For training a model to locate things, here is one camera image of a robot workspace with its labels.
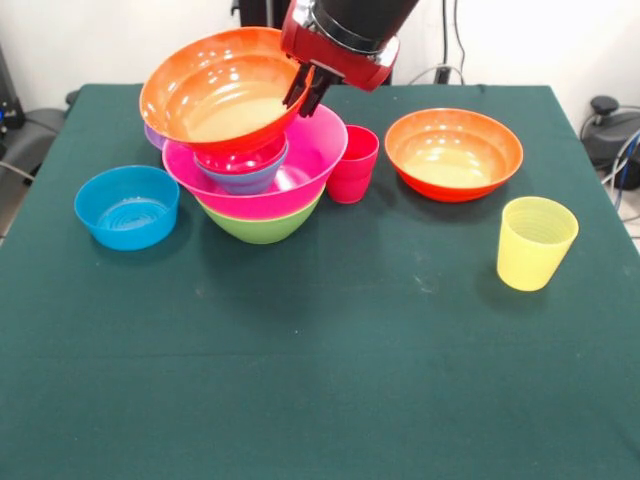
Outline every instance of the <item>cable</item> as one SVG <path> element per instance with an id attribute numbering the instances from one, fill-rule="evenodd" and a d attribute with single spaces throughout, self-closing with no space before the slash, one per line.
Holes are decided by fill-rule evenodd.
<path id="1" fill-rule="evenodd" d="M 638 130 L 635 131 L 635 133 L 633 133 L 628 139 L 627 141 L 624 143 L 624 145 L 622 145 L 622 148 L 620 148 L 620 150 L 618 151 L 618 155 L 616 155 L 616 158 L 613 162 L 613 169 L 611 170 L 611 173 L 609 175 L 607 175 L 606 177 L 604 177 L 602 179 L 602 184 L 606 185 L 607 182 L 609 182 L 609 180 L 614 179 L 615 176 L 620 173 L 622 171 L 622 169 L 627 165 L 627 160 L 628 159 L 624 159 L 624 161 L 622 162 L 622 164 L 620 164 L 620 160 L 622 160 L 622 155 L 624 155 L 624 152 L 627 150 L 627 148 L 629 147 L 629 145 L 631 145 L 631 142 L 633 142 L 633 140 L 637 137 L 640 136 L 640 128 Z"/>
<path id="2" fill-rule="evenodd" d="M 449 61 L 449 32 L 447 30 L 447 0 L 442 0 L 442 35 L 444 38 L 444 54 L 442 63 L 446 65 Z"/>
<path id="3" fill-rule="evenodd" d="M 591 115 L 589 118 L 587 118 L 584 123 L 582 124 L 582 128 L 580 129 L 580 141 L 584 140 L 584 132 L 587 129 L 587 127 L 591 124 L 591 122 L 593 120 L 596 119 L 596 117 L 598 116 L 597 113 L 594 113 L 593 115 Z"/>
<path id="4" fill-rule="evenodd" d="M 635 151 L 635 147 L 637 145 L 637 140 L 638 140 L 639 136 L 640 136 L 640 129 L 638 129 L 636 131 L 636 133 L 634 133 L 629 138 L 629 140 L 627 140 L 627 142 L 625 143 L 624 146 L 627 147 L 632 142 L 635 142 L 633 148 L 631 148 L 630 150 L 627 151 L 627 156 L 626 156 L 626 158 L 624 158 L 624 161 L 621 164 L 618 164 L 618 162 L 620 162 L 620 160 L 623 158 L 622 154 L 618 153 L 618 156 L 616 157 L 615 162 L 613 162 L 613 168 L 611 170 L 611 174 L 609 175 L 611 177 L 611 186 L 610 186 L 610 189 L 609 189 L 609 192 L 611 193 L 611 195 L 613 195 L 613 192 L 615 190 L 616 176 L 618 175 L 618 173 L 620 173 L 620 171 L 622 171 L 624 168 L 626 168 L 627 164 L 629 163 L 629 159 L 631 158 L 631 155 L 633 155 L 633 152 Z"/>
<path id="5" fill-rule="evenodd" d="M 460 72 L 464 71 L 464 61 L 467 58 L 467 52 L 462 46 L 462 42 L 460 41 L 460 31 L 458 29 L 458 0 L 453 0 L 453 28 L 456 32 L 456 40 L 458 41 L 458 47 L 460 47 L 460 51 L 462 52 L 462 58 L 460 59 Z"/>
<path id="6" fill-rule="evenodd" d="M 631 145 L 629 145 L 629 148 L 627 149 L 627 162 L 624 166 L 624 168 L 622 169 L 622 178 L 620 178 L 620 184 L 619 184 L 619 188 L 618 188 L 618 197 L 616 198 L 616 210 L 620 210 L 620 204 L 622 203 L 622 189 L 624 187 L 624 182 L 627 180 L 627 172 L 629 171 L 629 158 L 631 158 L 631 155 L 633 155 L 633 152 L 636 149 L 636 146 L 638 145 L 638 137 L 635 138 L 635 140 L 633 142 L 631 142 Z M 611 180 L 611 183 L 615 185 L 615 178 L 613 180 Z"/>
<path id="7" fill-rule="evenodd" d="M 20 170 L 19 168 L 14 167 L 13 165 L 9 165 L 6 162 L 0 161 L 0 167 L 4 167 L 7 170 L 11 170 L 12 172 L 17 173 L 18 175 L 20 175 L 21 177 L 26 178 L 27 180 L 31 180 L 32 182 L 35 180 L 35 177 L 33 175 L 29 175 L 26 172 L 23 172 L 22 170 Z"/>
<path id="8" fill-rule="evenodd" d="M 634 220 L 640 219 L 640 215 L 636 215 L 635 217 L 623 218 L 622 223 L 633 222 Z"/>
<path id="9" fill-rule="evenodd" d="M 409 85 L 413 85 L 413 84 L 414 84 L 414 83 L 416 83 L 418 80 L 420 80 L 420 77 L 422 77 L 422 76 L 426 75 L 426 74 L 427 74 L 427 73 L 429 73 L 429 72 L 433 72 L 434 70 L 437 70 L 437 69 L 439 69 L 439 68 L 441 68 L 441 67 L 447 67 L 447 68 L 450 68 L 451 70 L 453 70 L 454 72 L 456 72 L 456 73 L 460 76 L 460 83 L 461 83 L 462 85 L 464 85 L 464 84 L 465 84 L 465 83 L 464 83 L 464 77 L 462 76 L 462 72 L 461 72 L 457 67 L 454 67 L 453 65 L 442 65 L 442 64 L 440 64 L 440 65 L 436 65 L 435 67 L 427 68 L 426 70 L 423 70 L 422 72 L 420 72 L 418 75 L 416 75 L 416 76 L 414 77 L 414 79 L 413 79 L 413 80 L 411 80 L 411 81 L 409 82 Z"/>
<path id="10" fill-rule="evenodd" d="M 4 122 L 2 121 L 3 119 L 4 112 L 0 109 L 0 140 L 2 140 L 7 133 L 7 127 L 4 126 Z"/>

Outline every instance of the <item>plastic bowl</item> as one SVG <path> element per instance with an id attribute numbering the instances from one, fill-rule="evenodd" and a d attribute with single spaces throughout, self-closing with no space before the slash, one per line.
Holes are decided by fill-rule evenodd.
<path id="1" fill-rule="evenodd" d="M 210 172 L 198 162 L 197 158 L 195 159 L 195 163 L 205 175 L 214 180 L 227 193 L 231 195 L 257 195 L 269 189 L 273 183 L 273 179 L 276 178 L 278 168 L 280 168 L 285 158 L 287 158 L 287 151 L 288 148 L 285 146 L 284 152 L 282 152 L 280 158 L 276 160 L 276 163 L 257 172 L 245 173 L 243 175 Z"/>
<path id="2" fill-rule="evenodd" d="M 196 153 L 195 157 L 200 167 L 207 172 L 225 175 L 242 175 L 263 170 L 278 162 L 286 155 L 288 147 L 287 135 L 283 132 L 275 141 L 255 152 L 233 155 L 205 155 Z"/>
<path id="3" fill-rule="evenodd" d="M 254 152 L 294 120 L 307 90 L 286 108 L 298 63 L 280 31 L 244 27 L 199 40 L 169 57 L 140 94 L 144 121 L 198 153 Z"/>
<path id="4" fill-rule="evenodd" d="M 176 224 L 180 187 L 159 168 L 133 165 L 97 175 L 78 191 L 76 215 L 105 247 L 132 251 L 164 239 Z"/>
<path id="5" fill-rule="evenodd" d="M 164 147 L 164 143 L 167 141 L 166 138 L 164 138 L 147 124 L 145 124 L 144 126 L 144 134 L 151 145 L 156 147 L 158 150 L 162 150 L 162 147 Z"/>
<path id="6" fill-rule="evenodd" d="M 266 245 L 280 242 L 298 230 L 315 210 L 323 191 L 324 189 L 309 205 L 299 211 L 284 217 L 268 220 L 244 220 L 228 217 L 207 208 L 203 203 L 200 203 L 200 205 L 211 220 L 228 234 L 246 243 Z"/>
<path id="7" fill-rule="evenodd" d="M 401 118 L 387 132 L 385 147 L 411 188 L 448 203 L 488 195 L 516 173 L 523 159 L 520 141 L 503 124 L 453 108 Z"/>
<path id="8" fill-rule="evenodd" d="M 347 148 L 347 128 L 327 107 L 296 120 L 287 129 L 289 153 L 269 189 L 259 195 L 230 195 L 205 175 L 193 152 L 168 141 L 162 153 L 167 172 L 215 212 L 245 220 L 289 215 L 313 201 Z"/>

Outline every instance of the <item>plastic cup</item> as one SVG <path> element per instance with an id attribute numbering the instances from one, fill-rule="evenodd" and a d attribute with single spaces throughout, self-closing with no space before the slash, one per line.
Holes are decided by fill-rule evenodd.
<path id="1" fill-rule="evenodd" d="M 362 200 L 371 184 L 380 141 L 371 130 L 347 125 L 347 150 L 331 172 L 327 192 L 334 202 L 351 204 Z"/>
<path id="2" fill-rule="evenodd" d="M 540 290 L 553 277 L 578 231 L 573 213 L 553 200 L 512 200 L 502 211 L 498 275 L 516 290 Z"/>

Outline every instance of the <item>blue bowl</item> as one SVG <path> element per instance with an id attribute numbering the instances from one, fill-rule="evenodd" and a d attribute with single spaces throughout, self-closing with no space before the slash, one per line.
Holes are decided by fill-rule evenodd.
<path id="1" fill-rule="evenodd" d="M 276 178 L 278 168 L 280 168 L 280 165 L 282 165 L 287 158 L 287 153 L 289 153 L 289 144 L 287 144 L 284 153 L 277 162 L 257 172 L 241 174 L 214 173 L 203 167 L 195 156 L 194 160 L 200 170 L 220 185 L 227 193 L 231 195 L 258 195 L 269 189 L 273 180 Z"/>
<path id="2" fill-rule="evenodd" d="M 132 251 L 150 247 L 171 233 L 180 187 L 159 168 L 114 168 L 85 183 L 74 202 L 76 215 L 105 247 Z"/>

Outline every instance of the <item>green bowl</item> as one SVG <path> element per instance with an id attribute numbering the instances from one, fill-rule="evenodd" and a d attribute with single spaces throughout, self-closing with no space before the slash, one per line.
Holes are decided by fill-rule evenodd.
<path id="1" fill-rule="evenodd" d="M 211 217 L 211 220 L 228 234 L 246 243 L 267 245 L 284 240 L 300 228 L 316 208 L 316 205 L 318 205 L 323 192 L 324 188 L 320 191 L 320 194 L 302 210 L 298 210 L 286 217 L 272 218 L 269 220 L 243 220 L 228 217 L 214 212 L 205 206 L 197 197 L 196 200 L 198 200 L 198 203 L 200 203 L 205 213 Z"/>

